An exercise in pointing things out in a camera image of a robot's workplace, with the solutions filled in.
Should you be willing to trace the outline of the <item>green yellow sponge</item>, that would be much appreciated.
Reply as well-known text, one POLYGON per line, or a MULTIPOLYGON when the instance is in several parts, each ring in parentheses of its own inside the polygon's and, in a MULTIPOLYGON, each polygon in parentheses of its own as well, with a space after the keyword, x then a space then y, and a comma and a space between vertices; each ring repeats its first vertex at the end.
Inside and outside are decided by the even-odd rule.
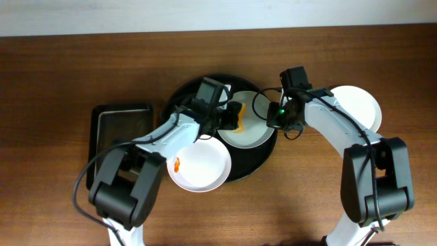
POLYGON ((246 104, 242 103, 241 104, 241 109, 238 112, 237 128, 235 130, 233 130, 234 133, 241 133, 241 132, 244 131, 243 118, 244 118, 244 115, 245 115, 245 111, 246 111, 246 104))

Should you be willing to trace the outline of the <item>grey-white plate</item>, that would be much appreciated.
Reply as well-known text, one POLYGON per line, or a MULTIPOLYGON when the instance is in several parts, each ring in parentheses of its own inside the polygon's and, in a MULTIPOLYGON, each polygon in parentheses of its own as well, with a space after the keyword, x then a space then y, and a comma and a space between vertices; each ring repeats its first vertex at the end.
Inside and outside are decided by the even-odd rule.
POLYGON ((254 108, 259 118, 253 111, 252 102, 257 93, 253 91, 240 91, 233 95, 232 101, 242 103, 242 127, 236 130, 219 130, 220 137, 229 145, 248 149, 262 145, 274 132, 274 129, 267 126, 264 118, 267 118, 270 101, 262 94, 255 99, 254 108))

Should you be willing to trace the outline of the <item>pinkish white plate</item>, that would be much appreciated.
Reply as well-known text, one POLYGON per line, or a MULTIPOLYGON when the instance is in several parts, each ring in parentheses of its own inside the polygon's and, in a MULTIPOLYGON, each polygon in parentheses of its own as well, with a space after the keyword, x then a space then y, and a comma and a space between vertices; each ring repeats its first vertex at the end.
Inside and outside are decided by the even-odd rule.
POLYGON ((221 186, 231 171, 231 155, 218 139, 204 136, 167 160, 170 178, 180 188, 204 193, 221 186))

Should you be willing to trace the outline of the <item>cream white plate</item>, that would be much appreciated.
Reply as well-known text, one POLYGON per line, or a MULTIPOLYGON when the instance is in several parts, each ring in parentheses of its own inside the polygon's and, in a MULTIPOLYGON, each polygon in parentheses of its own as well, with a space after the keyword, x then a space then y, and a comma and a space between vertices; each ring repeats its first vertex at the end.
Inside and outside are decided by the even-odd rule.
POLYGON ((352 85, 334 87, 331 92, 339 104, 364 127, 377 132, 382 123, 378 101, 367 91, 352 85))

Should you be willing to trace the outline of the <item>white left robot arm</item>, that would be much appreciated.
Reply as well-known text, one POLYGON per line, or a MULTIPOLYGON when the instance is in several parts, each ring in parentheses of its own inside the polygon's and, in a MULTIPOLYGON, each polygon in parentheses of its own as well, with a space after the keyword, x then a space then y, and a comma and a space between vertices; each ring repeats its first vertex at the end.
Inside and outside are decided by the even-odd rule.
POLYGON ((89 202, 112 245, 143 244, 137 231, 154 206, 167 160, 203 134, 236 129, 242 110, 239 102, 192 99, 146 136, 108 147, 90 160, 103 160, 89 202))

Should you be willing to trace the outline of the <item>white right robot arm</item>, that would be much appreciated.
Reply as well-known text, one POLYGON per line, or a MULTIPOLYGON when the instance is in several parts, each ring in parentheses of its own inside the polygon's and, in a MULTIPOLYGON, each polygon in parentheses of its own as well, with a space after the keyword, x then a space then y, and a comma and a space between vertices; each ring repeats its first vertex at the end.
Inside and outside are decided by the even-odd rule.
POLYGON ((408 149, 398 137, 383 136, 354 119, 326 88, 281 91, 270 104, 267 124, 284 131, 310 126, 343 160, 340 196, 343 215, 321 245, 366 245, 414 206, 408 149))

